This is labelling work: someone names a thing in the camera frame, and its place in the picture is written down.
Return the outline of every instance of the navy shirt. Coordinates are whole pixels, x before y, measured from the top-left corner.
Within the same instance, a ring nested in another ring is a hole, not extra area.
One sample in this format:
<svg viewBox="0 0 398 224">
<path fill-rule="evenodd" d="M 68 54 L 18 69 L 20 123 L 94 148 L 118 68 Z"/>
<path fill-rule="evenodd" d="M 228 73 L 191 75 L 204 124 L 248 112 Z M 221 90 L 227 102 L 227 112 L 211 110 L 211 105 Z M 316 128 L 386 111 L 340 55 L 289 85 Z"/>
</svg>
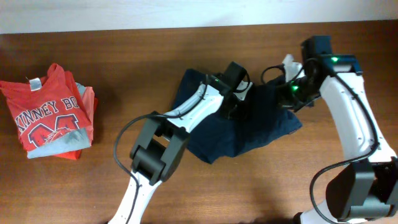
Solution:
<svg viewBox="0 0 398 224">
<path fill-rule="evenodd" d="M 238 156 L 301 128 L 301 122 L 292 112 L 277 106 L 275 85 L 281 78 L 284 77 L 252 87 L 252 108 L 247 120 L 228 120 L 220 115 L 220 111 L 205 118 L 191 132 L 188 150 L 212 164 L 221 156 Z M 203 80 L 204 74 L 188 69 L 178 88 L 173 109 L 189 99 Z"/>
</svg>

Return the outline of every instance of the cable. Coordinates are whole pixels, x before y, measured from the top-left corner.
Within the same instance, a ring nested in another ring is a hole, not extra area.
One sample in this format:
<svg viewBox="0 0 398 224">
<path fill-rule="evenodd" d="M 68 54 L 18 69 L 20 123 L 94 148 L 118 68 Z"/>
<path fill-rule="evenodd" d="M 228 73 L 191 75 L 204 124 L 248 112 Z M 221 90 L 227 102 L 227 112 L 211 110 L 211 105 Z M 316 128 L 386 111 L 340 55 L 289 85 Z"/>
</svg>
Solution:
<svg viewBox="0 0 398 224">
<path fill-rule="evenodd" d="M 297 72 L 297 74 L 290 80 L 290 82 L 296 80 L 297 77 L 299 77 L 300 73 L 305 69 L 305 66 L 311 61 L 319 62 L 317 58 L 308 58 L 308 59 L 306 59 L 306 61 L 304 62 L 303 66 L 300 68 L 300 70 Z"/>
<path fill-rule="evenodd" d="M 248 78 L 248 84 L 246 85 L 246 88 L 244 88 L 243 90 L 235 90 L 234 93 L 243 93 L 244 91 L 247 90 L 247 88 L 249 88 L 249 85 L 250 85 L 250 76 L 249 76 L 248 73 L 246 74 L 246 76 L 247 76 L 247 78 Z"/>
<path fill-rule="evenodd" d="M 118 166 L 119 166 L 124 172 L 126 172 L 127 174 L 129 174 L 129 176 L 130 176 L 131 178 L 133 178 L 133 180 L 134 180 L 135 183 L 136 183 L 136 193 L 135 193 L 135 195 L 134 195 L 134 200 L 132 201 L 132 207 L 131 207 L 131 210 L 130 210 L 130 214 L 129 214 L 127 220 L 126 220 L 126 224 L 128 224 L 129 221 L 130 221 L 130 218 L 131 218 L 131 215 L 132 215 L 132 211 L 134 210 L 134 207 L 135 207 L 135 205 L 136 205 L 137 196 L 138 196 L 138 191 L 139 191 L 139 188 L 141 187 L 141 185 L 139 185 L 139 182 L 138 182 L 137 178 L 131 173 L 131 171 L 129 171 L 129 170 L 120 162 L 120 160 L 118 159 L 118 155 L 117 155 L 116 151 L 117 151 L 118 144 L 119 144 L 119 141 L 120 141 L 120 139 L 121 139 L 123 133 L 124 133 L 131 125 L 133 125 L 135 122 L 140 121 L 140 120 L 142 120 L 142 119 L 146 119 L 146 118 L 164 118 L 164 119 L 169 119 L 169 118 L 170 118 L 170 119 L 174 119 L 174 118 L 181 118 L 182 116 L 185 116 L 186 114 L 188 114 L 189 112 L 191 112 L 195 107 L 197 107 L 197 106 L 199 105 L 199 103 L 200 103 L 202 100 L 205 99 L 205 94 L 206 94 L 206 91 L 207 91 L 207 86 L 208 86 L 208 75 L 206 75 L 205 89 L 203 90 L 203 93 L 202 93 L 200 99 L 199 99 L 191 108 L 189 108 L 188 110 L 184 111 L 182 114 L 178 114 L 178 115 L 175 115 L 175 116 L 172 116 L 172 115 L 164 115 L 164 114 L 145 114 L 145 115 L 139 116 L 139 117 L 137 117 L 137 118 L 134 118 L 133 120 L 131 120 L 130 122 L 128 122 L 128 124 L 126 124 L 126 125 L 122 128 L 122 130 L 120 130 L 118 136 L 116 137 L 114 146 L 113 146 L 113 159 L 116 161 L 116 163 L 118 164 Z"/>
<path fill-rule="evenodd" d="M 273 69 L 273 68 L 278 68 L 279 70 L 281 70 L 283 73 L 284 73 L 284 75 L 286 74 L 286 72 L 285 72 L 285 68 L 284 68 L 284 64 L 280 64 L 280 65 L 274 65 L 274 66 L 270 66 L 270 67 L 268 67 L 268 68 L 266 68 L 264 71 L 262 71 L 262 73 L 261 73 L 261 77 L 260 77 L 260 79 L 261 79 L 261 83 L 262 84 L 266 84 L 266 82 L 264 81 L 264 75 L 266 74 L 266 72 L 268 71 L 268 70 L 270 70 L 270 69 Z"/>
<path fill-rule="evenodd" d="M 373 134 L 373 138 L 374 138 L 374 143 L 372 144 L 372 146 L 370 146 L 370 151 L 362 156 L 359 156 L 357 158 L 354 159 L 348 159 L 346 161 L 342 161 L 342 162 L 338 162 L 336 164 L 330 165 L 328 167 L 323 168 L 322 170 L 318 171 L 315 176 L 313 177 L 313 179 L 311 180 L 311 184 L 310 184 L 310 198 L 311 198 L 311 203 L 315 209 L 315 211 L 318 213 L 319 216 L 321 216 L 326 222 L 331 223 L 331 224 L 341 224 L 341 223 L 337 223 L 334 222 L 332 220 L 330 220 L 329 218 L 327 218 L 324 214 L 322 214 L 322 212 L 319 210 L 318 205 L 315 201 L 315 197 L 313 195 L 313 188 L 315 185 L 315 181 L 317 181 L 317 179 L 324 174 L 325 172 L 340 167 L 340 166 L 344 166 L 344 165 L 348 165 L 350 163 L 353 162 L 359 162 L 362 160 L 365 160 L 367 158 L 369 158 L 369 156 L 373 155 L 373 153 L 377 150 L 377 148 L 379 147 L 380 143 L 378 140 L 378 136 L 377 136 L 377 131 L 376 131 L 376 127 L 373 123 L 373 120 L 369 114 L 369 111 L 366 109 L 365 105 L 363 104 L 363 102 L 361 101 L 361 99 L 359 98 L 359 96 L 347 85 L 347 83 L 345 83 L 337 74 L 335 74 L 335 78 L 351 93 L 351 95 L 353 96 L 353 98 L 358 102 L 359 106 L 361 107 L 370 127 L 372 130 L 372 134 Z"/>
</svg>

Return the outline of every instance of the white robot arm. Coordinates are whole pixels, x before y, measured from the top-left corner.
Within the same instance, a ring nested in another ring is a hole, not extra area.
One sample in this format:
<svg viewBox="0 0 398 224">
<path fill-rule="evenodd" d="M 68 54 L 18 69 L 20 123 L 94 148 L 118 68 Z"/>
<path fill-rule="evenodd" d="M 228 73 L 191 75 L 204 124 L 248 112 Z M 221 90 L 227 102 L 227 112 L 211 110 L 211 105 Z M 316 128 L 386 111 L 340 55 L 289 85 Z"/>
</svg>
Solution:
<svg viewBox="0 0 398 224">
<path fill-rule="evenodd" d="M 209 83 L 201 84 L 194 95 L 178 108 L 165 115 L 166 119 L 149 118 L 132 149 L 130 183 L 122 202 L 109 224 L 139 224 L 144 210 L 156 188 L 177 168 L 189 141 L 189 133 L 223 103 L 243 102 L 253 83 L 247 71 L 232 62 L 221 76 L 210 76 Z M 163 136 L 169 141 L 162 146 L 152 137 Z"/>
<path fill-rule="evenodd" d="M 346 162 L 316 174 L 310 185 L 314 209 L 297 214 L 295 223 L 362 223 L 395 215 L 398 160 L 371 111 L 358 61 L 353 55 L 333 55 L 328 36 L 306 40 L 302 54 L 305 68 L 292 60 L 285 65 L 287 72 L 297 72 L 286 87 L 294 95 L 294 110 L 321 96 L 335 121 Z M 328 184 L 326 200 L 315 205 L 312 191 L 316 179 L 338 166 L 346 167 Z"/>
</svg>

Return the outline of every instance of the red t-shirt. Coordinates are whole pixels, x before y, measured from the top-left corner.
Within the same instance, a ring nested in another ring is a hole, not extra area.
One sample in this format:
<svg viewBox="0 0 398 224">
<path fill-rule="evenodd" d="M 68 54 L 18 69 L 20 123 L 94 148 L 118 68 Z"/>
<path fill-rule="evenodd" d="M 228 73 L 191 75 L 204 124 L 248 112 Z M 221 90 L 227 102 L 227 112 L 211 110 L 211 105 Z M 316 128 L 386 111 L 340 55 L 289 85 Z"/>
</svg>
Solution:
<svg viewBox="0 0 398 224">
<path fill-rule="evenodd" d="M 29 84 L 0 81 L 26 151 L 91 125 L 72 73 L 54 63 L 40 81 L 37 91 Z"/>
</svg>

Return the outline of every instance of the brown wooden surface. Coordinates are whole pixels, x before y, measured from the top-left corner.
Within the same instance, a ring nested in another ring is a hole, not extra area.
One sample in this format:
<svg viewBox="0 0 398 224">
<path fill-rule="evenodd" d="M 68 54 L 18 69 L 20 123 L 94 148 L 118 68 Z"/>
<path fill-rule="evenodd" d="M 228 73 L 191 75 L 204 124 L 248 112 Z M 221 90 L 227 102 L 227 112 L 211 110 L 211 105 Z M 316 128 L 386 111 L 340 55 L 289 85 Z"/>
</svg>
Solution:
<svg viewBox="0 0 398 224">
<path fill-rule="evenodd" d="M 259 83 L 260 72 L 287 53 L 301 61 L 300 43 L 332 35 L 336 53 L 355 54 L 366 93 L 390 146 L 398 149 L 397 21 L 289 24 L 196 29 L 116 30 L 0 35 L 0 79 L 24 82 L 52 62 L 93 86 L 99 98 L 95 141 L 81 159 L 27 159 L 15 124 L 0 100 L 0 223 L 101 223 L 116 212 L 129 177 L 112 146 L 130 119 L 166 112 L 187 68 L 222 72 L 230 61 Z M 267 78 L 277 74 L 270 72 Z M 234 159 L 205 164 L 186 151 L 172 178 L 154 194 L 145 223 L 238 223 L 292 217 L 311 208 L 308 186 L 322 167 L 342 160 L 335 125 L 323 100 L 297 113 L 303 128 Z M 126 165 L 142 126 L 119 146 Z M 316 196 L 324 197 L 325 174 Z M 397 223 L 398 217 L 377 223 Z"/>
</svg>

